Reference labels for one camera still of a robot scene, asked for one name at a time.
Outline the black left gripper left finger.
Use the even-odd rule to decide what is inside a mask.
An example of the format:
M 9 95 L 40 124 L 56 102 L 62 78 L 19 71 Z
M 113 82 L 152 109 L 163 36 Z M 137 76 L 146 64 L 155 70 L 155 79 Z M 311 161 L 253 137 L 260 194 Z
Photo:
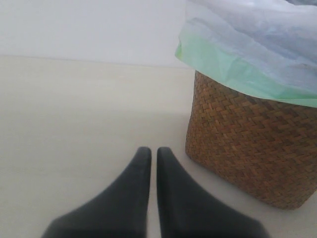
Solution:
M 81 207 L 51 222 L 44 238 L 145 238 L 152 153 L 137 149 L 120 176 Z

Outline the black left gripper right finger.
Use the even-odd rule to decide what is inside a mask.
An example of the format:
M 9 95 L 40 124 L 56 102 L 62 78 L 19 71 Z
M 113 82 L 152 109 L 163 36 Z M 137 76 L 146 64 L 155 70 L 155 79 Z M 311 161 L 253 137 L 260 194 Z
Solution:
M 163 238 L 267 238 L 252 219 L 214 198 L 185 171 L 168 147 L 157 151 L 157 199 Z

